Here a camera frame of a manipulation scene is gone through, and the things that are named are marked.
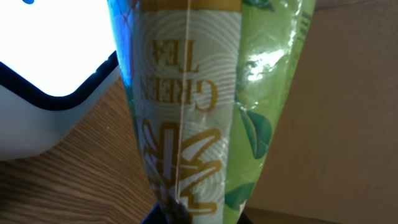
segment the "gold floral design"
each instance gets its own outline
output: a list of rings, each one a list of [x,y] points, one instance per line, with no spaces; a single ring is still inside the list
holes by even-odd
[[[164,194],[169,194],[169,190],[175,187],[179,189],[180,198],[188,198],[188,211],[192,215],[214,213],[217,210],[217,204],[198,202],[197,198],[195,200],[192,189],[221,170],[220,160],[203,162],[199,159],[212,144],[221,138],[220,131],[215,128],[207,129],[182,141],[180,152],[178,151],[180,140],[178,123],[162,123],[159,128],[159,140],[157,140],[150,122],[144,119],[142,133],[145,140],[142,156],[144,161],[149,163],[148,166],[156,168],[158,175],[149,177],[149,181],[160,202],[169,204],[170,196]]]

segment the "white device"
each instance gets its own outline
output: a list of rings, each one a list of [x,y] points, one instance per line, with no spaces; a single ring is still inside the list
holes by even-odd
[[[58,143],[119,74],[106,1],[0,1],[0,160]]]

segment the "brown cardboard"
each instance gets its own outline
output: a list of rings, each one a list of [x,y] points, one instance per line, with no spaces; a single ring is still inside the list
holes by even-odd
[[[297,217],[294,215],[265,211],[257,208],[246,208],[246,216],[253,224],[333,224],[312,218]]]
[[[249,207],[398,223],[398,1],[320,1]]]

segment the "green leaf illustration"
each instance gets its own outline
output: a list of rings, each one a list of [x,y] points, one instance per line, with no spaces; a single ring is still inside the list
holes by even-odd
[[[257,7],[259,9],[274,11],[274,8],[269,0],[243,0],[243,3],[249,6]]]
[[[272,137],[272,126],[263,115],[239,108],[243,125],[249,138],[250,147],[255,159],[261,159],[268,152]]]
[[[239,211],[240,205],[243,204],[253,191],[254,183],[241,185],[225,194],[225,204],[233,210]]]

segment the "wooden table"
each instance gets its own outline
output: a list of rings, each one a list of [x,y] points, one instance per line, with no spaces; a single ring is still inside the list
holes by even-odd
[[[53,149],[0,162],[0,223],[139,223],[155,199],[136,147],[118,80]]]

